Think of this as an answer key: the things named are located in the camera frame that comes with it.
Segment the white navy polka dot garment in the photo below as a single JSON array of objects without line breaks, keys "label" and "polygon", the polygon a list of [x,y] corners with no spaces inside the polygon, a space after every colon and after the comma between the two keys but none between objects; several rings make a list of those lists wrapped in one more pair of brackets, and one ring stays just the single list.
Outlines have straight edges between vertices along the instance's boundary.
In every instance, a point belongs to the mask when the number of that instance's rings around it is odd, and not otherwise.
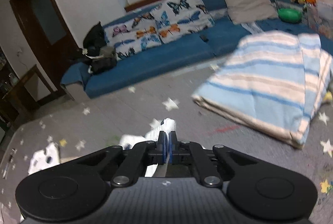
[{"label": "white navy polka dot garment", "polygon": [[[166,118],[163,121],[157,121],[153,119],[151,124],[151,130],[145,136],[134,136],[134,135],[123,135],[120,138],[119,146],[123,149],[132,149],[137,143],[154,141],[157,142],[159,139],[160,132],[166,134],[166,141],[169,141],[169,134],[176,128],[176,122],[173,119]],[[36,151],[29,164],[28,175],[32,175],[36,172],[42,171],[47,168],[54,167],[61,163],[74,160],[74,158],[60,161],[59,146],[55,142],[49,142],[45,149]]]}]

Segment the grey star tablecloth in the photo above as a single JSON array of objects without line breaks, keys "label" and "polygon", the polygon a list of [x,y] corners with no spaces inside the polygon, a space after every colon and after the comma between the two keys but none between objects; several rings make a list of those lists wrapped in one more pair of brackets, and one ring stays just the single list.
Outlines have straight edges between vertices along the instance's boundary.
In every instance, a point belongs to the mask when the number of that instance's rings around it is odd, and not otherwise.
[{"label": "grey star tablecloth", "polygon": [[76,103],[63,96],[40,107],[1,144],[1,171],[13,148],[17,149],[6,179],[1,179],[1,222],[18,223],[15,188],[27,176],[30,159],[49,142],[59,145],[62,161],[118,144],[124,134],[144,136],[153,119],[174,119],[178,139],[205,148],[224,144],[259,159],[309,177],[317,188],[332,181],[332,158],[322,143],[332,141],[332,121],[314,119],[303,149],[293,147],[229,121],[193,102],[191,95],[221,60],[168,73],[132,87]]}]

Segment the black bag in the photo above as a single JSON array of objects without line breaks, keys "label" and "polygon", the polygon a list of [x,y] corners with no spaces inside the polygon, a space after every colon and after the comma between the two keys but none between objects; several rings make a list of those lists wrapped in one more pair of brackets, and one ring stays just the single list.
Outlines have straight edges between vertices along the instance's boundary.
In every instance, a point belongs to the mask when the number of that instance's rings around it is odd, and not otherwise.
[{"label": "black bag", "polygon": [[113,46],[108,46],[101,22],[94,25],[85,36],[83,48],[77,50],[76,62],[87,65],[91,75],[98,75],[116,67],[116,51]]}]

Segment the blue sofa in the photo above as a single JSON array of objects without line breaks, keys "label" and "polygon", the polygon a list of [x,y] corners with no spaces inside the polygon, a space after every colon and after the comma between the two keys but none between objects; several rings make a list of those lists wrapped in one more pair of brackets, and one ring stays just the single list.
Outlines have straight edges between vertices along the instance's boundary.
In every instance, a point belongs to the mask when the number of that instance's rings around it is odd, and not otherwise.
[{"label": "blue sofa", "polygon": [[[211,13],[226,10],[225,0],[203,0],[203,2]],[[234,25],[226,15],[214,19],[214,27],[185,35],[169,44],[162,44],[126,58],[118,62],[113,69],[99,75],[89,74],[89,67],[82,62],[71,65],[62,77],[60,85],[74,99],[82,98],[79,93],[90,99],[96,98],[177,68],[232,53],[239,40],[250,35],[250,32],[241,25]],[[267,19],[256,23],[263,31],[280,30],[294,35],[315,33],[307,25],[288,24],[279,19]],[[208,41],[204,42],[200,38],[201,35],[204,35]],[[74,85],[78,85],[78,89],[70,92],[70,88]]]}]

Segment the folded blue striped blanket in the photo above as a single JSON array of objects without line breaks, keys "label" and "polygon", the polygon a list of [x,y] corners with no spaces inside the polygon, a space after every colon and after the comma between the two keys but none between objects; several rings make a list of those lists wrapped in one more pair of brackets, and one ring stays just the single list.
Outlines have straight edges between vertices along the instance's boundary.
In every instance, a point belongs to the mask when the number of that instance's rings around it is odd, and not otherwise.
[{"label": "folded blue striped blanket", "polygon": [[269,31],[242,38],[192,98],[201,107],[301,148],[331,80],[332,56],[319,35]]}]

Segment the butterfly print pillow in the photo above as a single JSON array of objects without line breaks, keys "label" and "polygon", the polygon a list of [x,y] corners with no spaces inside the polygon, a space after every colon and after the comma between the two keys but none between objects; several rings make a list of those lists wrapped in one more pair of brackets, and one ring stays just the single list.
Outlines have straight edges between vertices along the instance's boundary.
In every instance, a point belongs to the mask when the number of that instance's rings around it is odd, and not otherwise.
[{"label": "butterfly print pillow", "polygon": [[107,25],[107,44],[118,61],[215,25],[203,0],[165,0],[126,22]]}]

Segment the pen on table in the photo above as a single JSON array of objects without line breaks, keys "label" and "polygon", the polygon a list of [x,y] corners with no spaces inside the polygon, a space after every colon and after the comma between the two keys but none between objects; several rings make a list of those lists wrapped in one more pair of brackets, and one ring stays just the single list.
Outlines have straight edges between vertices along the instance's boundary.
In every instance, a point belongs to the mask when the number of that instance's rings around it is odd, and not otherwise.
[{"label": "pen on table", "polygon": [[16,152],[17,152],[17,149],[13,148],[10,155],[9,155],[9,159],[8,159],[8,161],[6,163],[6,166],[5,166],[5,168],[3,170],[3,173],[2,173],[2,178],[3,179],[7,178],[7,173],[8,173],[8,170],[9,170],[9,166],[12,163],[13,157],[16,154]]}]

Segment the dark wooden cabinet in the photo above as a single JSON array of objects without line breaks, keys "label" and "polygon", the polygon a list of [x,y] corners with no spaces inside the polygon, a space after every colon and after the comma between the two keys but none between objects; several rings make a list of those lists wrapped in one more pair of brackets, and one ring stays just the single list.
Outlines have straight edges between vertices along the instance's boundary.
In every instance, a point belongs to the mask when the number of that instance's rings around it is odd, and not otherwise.
[{"label": "dark wooden cabinet", "polygon": [[20,91],[25,87],[26,83],[29,82],[29,80],[36,75],[46,86],[46,88],[49,90],[52,97],[54,97],[55,91],[52,89],[52,87],[49,85],[49,83],[46,81],[44,76],[42,75],[41,71],[38,69],[37,65],[32,66],[29,68],[25,74],[21,76],[17,80],[17,82],[12,86],[10,91],[5,94],[3,97],[3,100],[5,102],[10,102],[14,105],[14,107],[17,109],[19,114],[22,114],[24,119],[27,119],[28,121],[31,121],[34,119],[33,114],[23,105],[22,100],[19,98]]}]

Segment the dark wooden door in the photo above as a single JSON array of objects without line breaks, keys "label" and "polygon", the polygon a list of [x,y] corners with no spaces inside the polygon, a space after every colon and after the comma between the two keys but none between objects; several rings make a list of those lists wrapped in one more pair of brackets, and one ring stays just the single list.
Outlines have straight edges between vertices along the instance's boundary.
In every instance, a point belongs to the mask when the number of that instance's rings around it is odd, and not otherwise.
[{"label": "dark wooden door", "polygon": [[55,0],[10,0],[19,27],[46,75],[59,94],[61,79],[78,45]]}]

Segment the yellow cloth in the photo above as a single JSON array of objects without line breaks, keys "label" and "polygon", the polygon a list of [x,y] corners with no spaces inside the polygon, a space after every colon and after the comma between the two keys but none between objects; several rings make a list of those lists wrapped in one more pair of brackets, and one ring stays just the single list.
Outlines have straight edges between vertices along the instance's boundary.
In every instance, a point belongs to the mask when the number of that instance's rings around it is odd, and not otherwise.
[{"label": "yellow cloth", "polygon": [[332,92],[327,91],[326,94],[323,97],[322,104],[331,103],[332,101],[333,101]]}]

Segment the grey cushion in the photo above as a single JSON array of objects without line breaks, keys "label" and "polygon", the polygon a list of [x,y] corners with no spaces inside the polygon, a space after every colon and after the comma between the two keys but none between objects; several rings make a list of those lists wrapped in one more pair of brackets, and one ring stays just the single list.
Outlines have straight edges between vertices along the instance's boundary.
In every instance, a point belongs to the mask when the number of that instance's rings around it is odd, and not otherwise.
[{"label": "grey cushion", "polygon": [[278,13],[270,0],[225,0],[231,21],[237,25],[276,19]]}]

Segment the green bowl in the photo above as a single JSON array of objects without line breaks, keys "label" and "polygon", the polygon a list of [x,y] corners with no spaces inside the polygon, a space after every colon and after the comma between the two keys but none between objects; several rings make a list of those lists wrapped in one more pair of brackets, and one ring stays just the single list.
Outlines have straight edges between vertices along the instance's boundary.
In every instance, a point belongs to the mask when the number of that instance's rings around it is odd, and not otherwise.
[{"label": "green bowl", "polygon": [[297,24],[302,20],[302,12],[291,9],[291,8],[281,8],[278,9],[278,17],[282,22]]}]

